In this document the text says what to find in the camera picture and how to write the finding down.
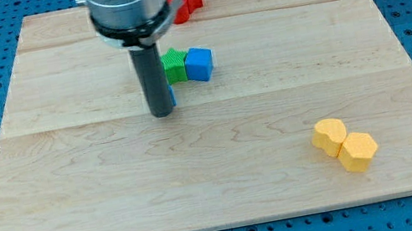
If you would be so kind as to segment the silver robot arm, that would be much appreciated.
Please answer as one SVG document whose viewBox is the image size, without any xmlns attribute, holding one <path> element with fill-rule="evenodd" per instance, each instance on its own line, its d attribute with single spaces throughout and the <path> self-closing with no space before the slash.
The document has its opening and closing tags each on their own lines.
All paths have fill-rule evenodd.
<svg viewBox="0 0 412 231">
<path fill-rule="evenodd" d="M 172 27 L 186 0 L 75 0 L 86 7 L 97 35 L 118 49 L 152 47 Z"/>
</svg>

